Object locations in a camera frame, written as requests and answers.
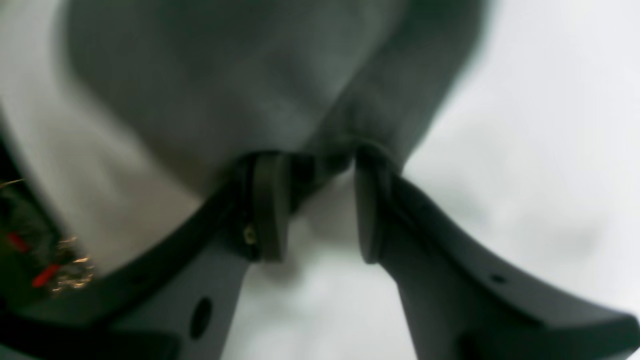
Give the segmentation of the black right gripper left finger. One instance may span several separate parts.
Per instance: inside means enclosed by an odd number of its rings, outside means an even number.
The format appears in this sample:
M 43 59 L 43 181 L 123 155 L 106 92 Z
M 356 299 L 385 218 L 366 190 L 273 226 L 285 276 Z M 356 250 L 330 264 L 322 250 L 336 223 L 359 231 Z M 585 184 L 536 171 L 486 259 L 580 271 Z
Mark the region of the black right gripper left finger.
M 84 289 L 1 314 L 3 360 L 217 360 L 247 269 L 287 253 L 291 156 L 256 153 L 185 224 Z

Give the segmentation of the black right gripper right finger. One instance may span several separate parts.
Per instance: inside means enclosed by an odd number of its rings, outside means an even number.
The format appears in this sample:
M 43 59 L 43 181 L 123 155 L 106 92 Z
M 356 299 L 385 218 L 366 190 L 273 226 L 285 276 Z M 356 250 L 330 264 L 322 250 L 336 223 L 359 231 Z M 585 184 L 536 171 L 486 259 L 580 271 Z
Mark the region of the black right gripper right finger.
M 629 313 L 583 300 L 502 259 L 375 148 L 355 152 L 359 248 L 397 285 L 419 360 L 626 360 Z

